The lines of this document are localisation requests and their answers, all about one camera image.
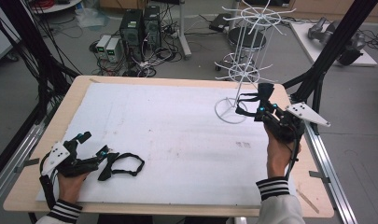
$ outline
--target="plastic bag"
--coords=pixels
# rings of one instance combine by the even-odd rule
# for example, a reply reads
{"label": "plastic bag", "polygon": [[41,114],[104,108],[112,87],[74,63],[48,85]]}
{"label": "plastic bag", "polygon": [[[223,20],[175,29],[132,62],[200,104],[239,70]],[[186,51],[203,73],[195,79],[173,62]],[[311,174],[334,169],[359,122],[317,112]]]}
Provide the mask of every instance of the plastic bag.
{"label": "plastic bag", "polygon": [[81,28],[90,26],[105,26],[105,15],[95,8],[80,8],[76,10],[78,26]]}

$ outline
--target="black strap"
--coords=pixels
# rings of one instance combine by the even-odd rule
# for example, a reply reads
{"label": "black strap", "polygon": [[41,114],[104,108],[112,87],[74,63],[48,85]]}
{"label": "black strap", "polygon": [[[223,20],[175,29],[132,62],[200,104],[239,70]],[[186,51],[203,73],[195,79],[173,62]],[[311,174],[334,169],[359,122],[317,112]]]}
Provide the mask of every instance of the black strap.
{"label": "black strap", "polygon": [[[240,115],[245,115],[247,117],[252,117],[255,118],[255,121],[261,121],[261,119],[257,118],[257,114],[259,110],[263,107],[263,102],[267,102],[271,95],[273,94],[273,84],[272,83],[260,83],[258,85],[258,92],[256,93],[242,93],[238,97],[237,101],[237,108],[235,109],[235,113],[240,114]],[[254,96],[253,98],[250,99],[241,99],[241,96]],[[253,112],[247,112],[243,110],[240,107],[241,102],[256,102],[260,101],[259,108],[258,110],[253,113]]]}
{"label": "black strap", "polygon": [[[141,164],[138,166],[136,171],[112,170],[112,165],[116,160],[124,159],[124,158],[127,158],[127,157],[134,157],[141,162]],[[118,152],[117,153],[109,153],[109,154],[107,154],[107,165],[104,168],[104,170],[101,172],[101,174],[99,175],[98,180],[99,181],[105,181],[114,174],[129,174],[129,175],[132,175],[132,176],[137,176],[139,174],[139,172],[142,171],[142,168],[143,168],[144,165],[145,165],[145,161],[143,161],[139,156],[134,155],[132,153],[127,152],[127,153],[123,153],[121,155],[119,155]]]}

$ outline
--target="robotic hand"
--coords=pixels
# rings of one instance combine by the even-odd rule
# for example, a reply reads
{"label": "robotic hand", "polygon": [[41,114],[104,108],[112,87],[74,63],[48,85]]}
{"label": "robotic hand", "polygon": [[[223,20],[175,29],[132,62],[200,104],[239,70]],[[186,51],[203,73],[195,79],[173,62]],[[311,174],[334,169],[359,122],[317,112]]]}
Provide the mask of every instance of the robotic hand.
{"label": "robotic hand", "polygon": [[[258,93],[243,93],[240,95],[256,96],[252,99],[239,99],[237,114],[245,115],[255,118],[255,121],[263,122],[268,130],[278,139],[280,142],[289,144],[294,143],[292,148],[290,164],[288,166],[286,178],[288,178],[291,169],[295,161],[297,161],[297,155],[299,154],[300,140],[304,134],[305,124],[304,121],[308,120],[313,123],[324,125],[329,127],[330,123],[320,117],[314,110],[305,103],[298,103],[287,106],[286,110],[282,110],[277,104],[272,104],[269,101],[270,96],[273,93],[273,84],[260,83],[258,87]],[[244,111],[239,104],[241,102],[256,102],[259,101],[259,107],[256,113],[249,113]]]}
{"label": "robotic hand", "polygon": [[63,144],[57,142],[46,154],[40,163],[40,183],[43,187],[47,204],[51,209],[55,204],[53,184],[51,179],[54,171],[57,170],[65,177],[73,177],[98,170],[98,165],[107,157],[110,149],[104,146],[99,150],[95,157],[86,160],[77,158],[77,146],[83,144],[91,137],[90,132],[80,133],[70,141]]}

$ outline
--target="wooden table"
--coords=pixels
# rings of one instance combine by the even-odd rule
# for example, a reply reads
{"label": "wooden table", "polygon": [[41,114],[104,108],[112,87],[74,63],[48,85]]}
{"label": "wooden table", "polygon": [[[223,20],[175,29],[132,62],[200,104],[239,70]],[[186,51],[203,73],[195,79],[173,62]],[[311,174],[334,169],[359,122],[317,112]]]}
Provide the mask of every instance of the wooden table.
{"label": "wooden table", "polygon": [[[66,94],[54,118],[44,132],[31,159],[42,159],[56,141],[63,139],[65,131],[75,115],[87,88],[92,83],[120,83],[131,85],[181,86],[205,88],[236,88],[235,82],[204,81],[162,78],[135,77],[77,77]],[[289,105],[287,93],[282,85],[275,85],[270,101],[278,103],[281,108]],[[309,176],[309,171],[317,171],[306,141],[301,140],[300,161],[296,162],[292,171],[305,217],[332,217],[334,211],[330,204],[322,180]],[[39,167],[27,166],[23,169],[13,189],[8,194],[4,208],[8,211],[44,212],[48,211],[45,202],[35,200],[41,186],[38,181]],[[134,204],[134,203],[81,203],[85,213],[116,213],[116,214],[152,214],[152,215],[182,215],[182,216],[221,216],[221,217],[256,217],[258,206],[234,205],[185,205],[185,204]]]}

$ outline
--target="computer tower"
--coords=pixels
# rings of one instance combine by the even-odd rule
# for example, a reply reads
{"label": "computer tower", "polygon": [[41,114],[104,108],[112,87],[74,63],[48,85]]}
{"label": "computer tower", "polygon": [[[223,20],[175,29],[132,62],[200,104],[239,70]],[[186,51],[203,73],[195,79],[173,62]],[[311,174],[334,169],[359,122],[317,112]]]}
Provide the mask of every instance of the computer tower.
{"label": "computer tower", "polygon": [[249,5],[254,6],[276,6],[276,7],[288,7],[290,0],[246,0]]}
{"label": "computer tower", "polygon": [[161,47],[160,7],[145,7],[143,20],[145,22],[147,48],[152,50],[159,49]]}
{"label": "computer tower", "polygon": [[127,62],[142,62],[145,49],[145,27],[141,9],[127,9],[119,27]]}

